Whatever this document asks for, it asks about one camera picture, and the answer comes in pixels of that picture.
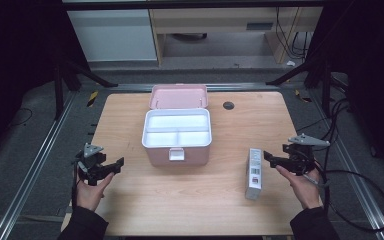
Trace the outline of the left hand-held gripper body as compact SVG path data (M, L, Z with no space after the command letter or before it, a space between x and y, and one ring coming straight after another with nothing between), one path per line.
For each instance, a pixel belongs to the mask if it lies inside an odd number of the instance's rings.
M86 180L90 186L96 186L101 180L98 172L106 155L102 153L103 147L86 143L83 149L76 155L77 174L81 180Z

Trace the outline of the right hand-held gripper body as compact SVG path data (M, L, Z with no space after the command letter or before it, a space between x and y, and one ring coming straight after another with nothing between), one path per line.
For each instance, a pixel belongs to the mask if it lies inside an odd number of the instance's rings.
M329 141L317 139L304 133L290 137L288 144L283 145L283 151L288 154L283 167L296 175L308 173L315 168L313 147L328 147L329 145Z

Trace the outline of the white medicine carton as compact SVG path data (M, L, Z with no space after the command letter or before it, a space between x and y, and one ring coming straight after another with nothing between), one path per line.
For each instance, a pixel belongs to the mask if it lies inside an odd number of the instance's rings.
M256 200L262 190L262 160L261 150L250 148L246 170L245 198Z

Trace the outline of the white insert tray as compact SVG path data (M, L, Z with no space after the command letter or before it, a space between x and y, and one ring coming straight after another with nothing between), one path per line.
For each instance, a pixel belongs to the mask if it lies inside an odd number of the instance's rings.
M146 113L142 144L146 148L206 147L212 142L206 109L160 109Z

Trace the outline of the pink storage box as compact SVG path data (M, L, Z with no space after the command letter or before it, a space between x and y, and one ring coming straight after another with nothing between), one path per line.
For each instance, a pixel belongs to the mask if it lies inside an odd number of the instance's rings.
M200 84L155 85L149 102L150 110L197 108L207 110L207 107L207 87ZM210 145L151 149L143 147L153 166L202 166L209 160Z

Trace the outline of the person's left hand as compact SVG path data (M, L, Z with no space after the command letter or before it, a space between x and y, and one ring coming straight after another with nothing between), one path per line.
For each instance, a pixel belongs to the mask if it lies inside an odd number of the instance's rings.
M76 180L76 203L78 206L94 212L101 199L104 197L104 191L111 183L114 177L113 173L108 174L96 186L86 184L81 178Z

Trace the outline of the person's right hand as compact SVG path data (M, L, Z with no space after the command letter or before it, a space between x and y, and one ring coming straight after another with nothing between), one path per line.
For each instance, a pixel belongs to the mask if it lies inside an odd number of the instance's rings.
M289 181L303 209L313 209L322 206L317 186L320 175L316 169L302 176L294 175L282 166L277 166L276 170Z

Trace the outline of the yellow black tape strip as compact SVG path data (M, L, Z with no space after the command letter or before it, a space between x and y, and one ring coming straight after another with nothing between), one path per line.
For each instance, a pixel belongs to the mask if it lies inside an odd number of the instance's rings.
M90 97L89 97L89 100L88 100L88 102L87 102L87 107L91 107L91 106L93 106L93 104L94 104L94 102L95 102L95 100L96 100L96 98L97 98L97 96L98 96L98 91L93 91L92 93L91 93L91 95L90 95Z
M302 102L305 102L305 103L311 103L312 102L312 99L310 97L303 96L298 89L294 90L294 94Z

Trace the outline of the black metal stand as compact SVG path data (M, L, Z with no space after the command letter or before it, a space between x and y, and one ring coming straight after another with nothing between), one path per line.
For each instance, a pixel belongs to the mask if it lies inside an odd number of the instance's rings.
M76 64L73 61L65 60L55 65L53 70L54 86L55 86L55 103L56 112L55 119L58 120L64 110L64 96L63 96L63 83L66 83L70 91L77 91L80 89L81 83L76 74L79 73L90 80L98 83L105 88L117 87L117 84L108 82L98 75L92 73L90 70Z
M331 62L322 58L313 58L306 60L300 66L292 69L281 77L267 82L267 85L278 86L298 75L307 72L308 75L304 81L307 88L314 88L319 82L322 83L321 107L325 115L330 118L330 86L331 86Z

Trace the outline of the white cabinet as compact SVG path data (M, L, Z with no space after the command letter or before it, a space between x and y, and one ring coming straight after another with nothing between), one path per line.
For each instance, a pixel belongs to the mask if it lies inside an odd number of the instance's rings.
M88 62L157 59L147 10L69 11Z

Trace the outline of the light wooden desk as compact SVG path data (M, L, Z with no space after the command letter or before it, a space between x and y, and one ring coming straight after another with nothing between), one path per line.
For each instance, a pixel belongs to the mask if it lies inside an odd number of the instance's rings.
M322 7L150 10L158 58L166 34L264 32L275 61L283 63L296 33L314 32Z

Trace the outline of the long metal floor rail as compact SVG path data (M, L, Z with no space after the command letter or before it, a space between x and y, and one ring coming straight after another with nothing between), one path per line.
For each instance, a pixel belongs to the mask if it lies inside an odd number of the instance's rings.
M344 222L352 226L359 231L371 233L376 236L378 240L384 240L384 214L381 211L380 206L376 202L373 193L369 187L375 188L384 199L383 190L375 184L370 178L364 176L357 169L353 159L351 158L348 150L346 149L339 133L336 131L336 118L340 113L341 102L334 104L334 111L330 113L331 117L328 118L321 107L322 94L317 91L311 91L310 97L314 101L314 104L322 117L322 122L327 128L325 138L330 142L330 146L326 147L323 167L328 166L329 153L332 149L336 150L338 160L342 164L342 169L324 170L326 174L345 174L351 184L352 189L362 207L362 210L367 218L369 227L359 225L357 222L353 222L344 216L332 203L329 203L330 209Z
M53 121L45 140L43 141L32 165L18 188L17 193L11 201L11 204L5 211L5 214L0 218L0 240L7 240L13 227L15 226L15 223L19 218L38 177L40 176L40 173L67 119L67 116L72 108L73 101L77 95L77 92L69 92L67 94L67 99L63 102L61 115Z

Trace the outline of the metal crossbar rail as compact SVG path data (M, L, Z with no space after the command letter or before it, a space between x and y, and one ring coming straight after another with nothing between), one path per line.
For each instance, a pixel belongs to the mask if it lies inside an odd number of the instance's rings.
M253 91L277 91L278 86L267 85L264 82L250 83L206 83L208 92L253 92ZM154 84L118 84L111 87L112 91L123 93L149 93Z

